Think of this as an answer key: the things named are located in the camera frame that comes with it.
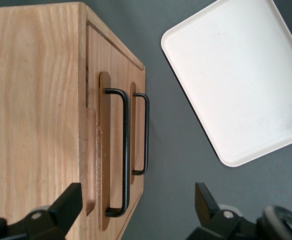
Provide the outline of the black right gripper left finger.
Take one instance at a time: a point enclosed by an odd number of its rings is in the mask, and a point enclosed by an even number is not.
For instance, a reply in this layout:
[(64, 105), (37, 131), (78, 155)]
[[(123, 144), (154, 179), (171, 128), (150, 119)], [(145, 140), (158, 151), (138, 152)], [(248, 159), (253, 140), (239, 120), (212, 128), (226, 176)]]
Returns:
[(71, 183), (47, 209), (24, 218), (27, 240), (64, 240), (83, 208), (82, 185)]

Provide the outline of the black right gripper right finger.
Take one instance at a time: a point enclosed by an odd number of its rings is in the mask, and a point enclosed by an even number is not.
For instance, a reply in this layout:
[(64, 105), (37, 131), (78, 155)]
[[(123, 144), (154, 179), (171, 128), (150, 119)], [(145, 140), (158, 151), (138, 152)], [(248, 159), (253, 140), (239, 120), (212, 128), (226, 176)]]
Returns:
[(207, 185), (195, 184), (195, 211), (200, 222), (188, 240), (256, 240), (256, 225), (241, 214), (222, 208), (215, 201)]

